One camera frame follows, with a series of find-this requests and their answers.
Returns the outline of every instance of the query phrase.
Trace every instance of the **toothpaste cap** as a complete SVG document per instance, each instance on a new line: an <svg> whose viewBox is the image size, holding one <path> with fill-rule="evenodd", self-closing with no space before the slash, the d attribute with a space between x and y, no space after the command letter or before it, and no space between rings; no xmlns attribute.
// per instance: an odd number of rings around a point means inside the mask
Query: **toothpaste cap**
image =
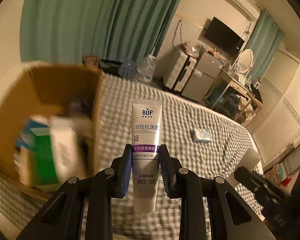
<svg viewBox="0 0 300 240"><path fill-rule="evenodd" d="M134 197L134 211L138 213L152 213L155 211L155 200L157 194L153 198Z"/></svg>

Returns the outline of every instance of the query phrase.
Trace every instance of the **curtain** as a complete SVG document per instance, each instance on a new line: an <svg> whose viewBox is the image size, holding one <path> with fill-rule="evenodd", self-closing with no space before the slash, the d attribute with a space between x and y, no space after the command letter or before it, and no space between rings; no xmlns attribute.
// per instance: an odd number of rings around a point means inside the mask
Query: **curtain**
<svg viewBox="0 0 300 240"><path fill-rule="evenodd" d="M180 0L25 0L21 61L114 61L157 55Z"/></svg>
<svg viewBox="0 0 300 240"><path fill-rule="evenodd" d="M262 11L246 46L246 49L253 51L254 65L248 74L252 81L263 78L283 36L284 33L273 23L272 17Z"/></svg>

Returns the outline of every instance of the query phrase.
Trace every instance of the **black flat screen tv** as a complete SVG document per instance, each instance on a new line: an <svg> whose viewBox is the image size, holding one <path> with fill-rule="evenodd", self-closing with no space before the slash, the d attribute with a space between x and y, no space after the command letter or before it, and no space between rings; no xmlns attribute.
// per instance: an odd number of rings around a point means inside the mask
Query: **black flat screen tv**
<svg viewBox="0 0 300 240"><path fill-rule="evenodd" d="M215 17L212 19L204 37L231 56L236 56L244 43L244 40L238 34Z"/></svg>

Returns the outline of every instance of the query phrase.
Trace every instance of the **air conditioner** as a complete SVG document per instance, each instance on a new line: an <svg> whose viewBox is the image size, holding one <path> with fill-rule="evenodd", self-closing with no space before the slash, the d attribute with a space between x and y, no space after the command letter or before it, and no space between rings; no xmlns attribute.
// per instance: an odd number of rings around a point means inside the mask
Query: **air conditioner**
<svg viewBox="0 0 300 240"><path fill-rule="evenodd" d="M254 8L247 0L227 0L239 12L241 12L248 20L256 21L260 15L258 10Z"/></svg>

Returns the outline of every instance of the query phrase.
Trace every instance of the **toothpaste tube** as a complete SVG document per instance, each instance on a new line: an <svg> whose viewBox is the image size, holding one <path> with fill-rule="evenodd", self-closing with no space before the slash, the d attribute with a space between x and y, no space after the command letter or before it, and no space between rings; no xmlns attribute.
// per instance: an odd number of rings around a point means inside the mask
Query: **toothpaste tube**
<svg viewBox="0 0 300 240"><path fill-rule="evenodd" d="M161 145L161 100L132 100L132 181L134 210L155 211Z"/></svg>

